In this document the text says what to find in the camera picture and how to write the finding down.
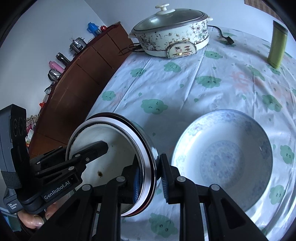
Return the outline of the left hand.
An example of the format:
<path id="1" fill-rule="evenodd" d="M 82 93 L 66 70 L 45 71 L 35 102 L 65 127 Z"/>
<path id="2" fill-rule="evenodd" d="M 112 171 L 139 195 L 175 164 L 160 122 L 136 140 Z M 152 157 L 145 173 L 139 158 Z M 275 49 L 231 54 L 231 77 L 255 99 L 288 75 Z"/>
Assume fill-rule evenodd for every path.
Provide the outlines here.
<path id="1" fill-rule="evenodd" d="M 58 202 L 53 203 L 50 205 L 45 211 L 45 219 L 48 220 L 51 216 L 59 209 Z M 43 218 L 41 218 L 37 214 L 30 214 L 25 210 L 21 210 L 17 213 L 18 218 L 20 221 L 30 229 L 40 228 L 45 222 Z"/>

